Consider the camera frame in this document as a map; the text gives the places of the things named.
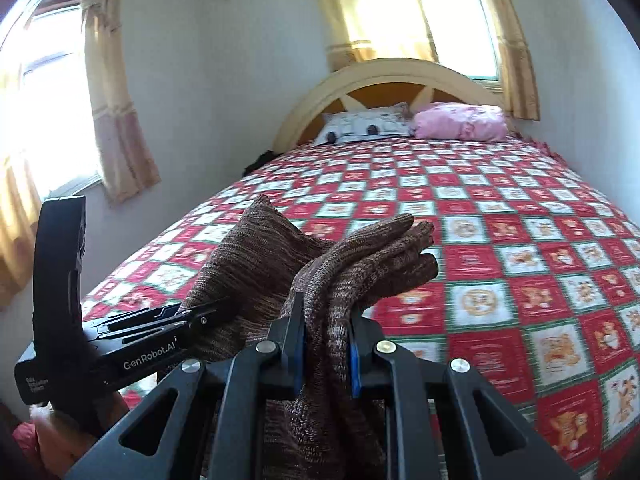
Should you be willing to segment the left hand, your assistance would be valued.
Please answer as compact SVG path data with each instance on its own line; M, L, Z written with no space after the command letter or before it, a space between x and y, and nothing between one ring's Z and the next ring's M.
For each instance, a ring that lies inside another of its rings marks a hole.
M98 442L92 434L81 431L73 419L50 405L32 406L29 414L44 469L56 478L63 479Z

